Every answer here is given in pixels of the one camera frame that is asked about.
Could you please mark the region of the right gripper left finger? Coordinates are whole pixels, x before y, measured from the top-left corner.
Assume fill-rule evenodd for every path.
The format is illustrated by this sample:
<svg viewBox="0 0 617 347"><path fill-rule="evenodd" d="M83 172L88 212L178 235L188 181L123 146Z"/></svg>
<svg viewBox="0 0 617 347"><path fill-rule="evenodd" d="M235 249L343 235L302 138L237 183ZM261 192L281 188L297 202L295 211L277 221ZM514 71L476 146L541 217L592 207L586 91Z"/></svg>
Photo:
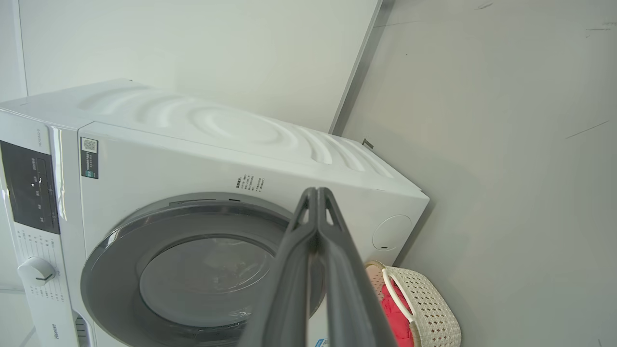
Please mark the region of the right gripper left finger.
<svg viewBox="0 0 617 347"><path fill-rule="evenodd" d="M300 196L265 289L240 347L304 347L310 319L311 240L317 231L317 189Z"/></svg>

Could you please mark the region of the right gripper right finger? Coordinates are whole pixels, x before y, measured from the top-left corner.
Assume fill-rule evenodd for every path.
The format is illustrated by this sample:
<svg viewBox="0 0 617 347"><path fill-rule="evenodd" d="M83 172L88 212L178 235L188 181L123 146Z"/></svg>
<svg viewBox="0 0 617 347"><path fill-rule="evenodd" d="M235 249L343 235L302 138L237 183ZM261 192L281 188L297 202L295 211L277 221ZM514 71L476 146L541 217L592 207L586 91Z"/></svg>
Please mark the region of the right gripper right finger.
<svg viewBox="0 0 617 347"><path fill-rule="evenodd" d="M317 189L317 231L325 262L332 347L396 347L333 192Z"/></svg>

